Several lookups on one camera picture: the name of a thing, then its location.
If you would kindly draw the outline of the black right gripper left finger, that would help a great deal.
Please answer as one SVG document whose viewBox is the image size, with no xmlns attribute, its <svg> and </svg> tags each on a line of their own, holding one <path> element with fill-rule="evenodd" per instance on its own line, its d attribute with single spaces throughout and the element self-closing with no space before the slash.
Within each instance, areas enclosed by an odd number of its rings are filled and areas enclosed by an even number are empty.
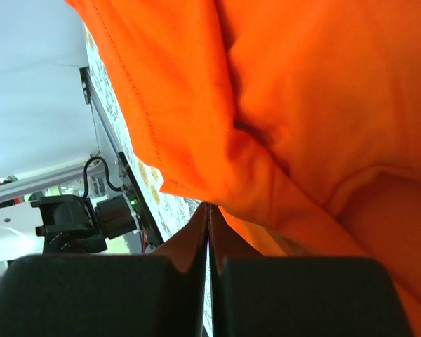
<svg viewBox="0 0 421 337">
<path fill-rule="evenodd" d="M 17 259 L 0 281 L 0 336 L 200 336 L 208 205 L 147 255 Z"/>
</svg>

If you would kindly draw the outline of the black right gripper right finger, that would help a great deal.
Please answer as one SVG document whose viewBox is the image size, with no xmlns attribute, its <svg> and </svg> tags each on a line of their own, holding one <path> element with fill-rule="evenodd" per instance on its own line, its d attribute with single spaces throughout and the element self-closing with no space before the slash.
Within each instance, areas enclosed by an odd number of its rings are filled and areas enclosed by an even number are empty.
<svg viewBox="0 0 421 337">
<path fill-rule="evenodd" d="M 412 336 L 387 271 L 362 257 L 264 256 L 208 207 L 215 336 Z"/>
</svg>

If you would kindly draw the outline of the orange t-shirt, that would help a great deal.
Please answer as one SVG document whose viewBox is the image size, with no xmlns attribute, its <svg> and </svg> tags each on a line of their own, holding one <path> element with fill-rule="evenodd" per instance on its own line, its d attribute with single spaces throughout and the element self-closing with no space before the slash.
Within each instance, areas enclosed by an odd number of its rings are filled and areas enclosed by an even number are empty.
<svg viewBox="0 0 421 337">
<path fill-rule="evenodd" d="M 135 155 L 266 254 L 370 256 L 421 336 L 421 1 L 72 1 Z"/>
</svg>

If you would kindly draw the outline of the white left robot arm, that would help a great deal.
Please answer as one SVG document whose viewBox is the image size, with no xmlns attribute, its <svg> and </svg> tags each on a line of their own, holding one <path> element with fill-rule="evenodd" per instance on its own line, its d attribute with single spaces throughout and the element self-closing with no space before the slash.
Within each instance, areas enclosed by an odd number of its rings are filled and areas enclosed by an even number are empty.
<svg viewBox="0 0 421 337">
<path fill-rule="evenodd" d="M 8 265 L 43 253 L 139 254 L 140 219 L 129 167 L 118 161 L 120 190 L 106 197 L 40 197 L 0 208 L 0 279 Z"/>
</svg>

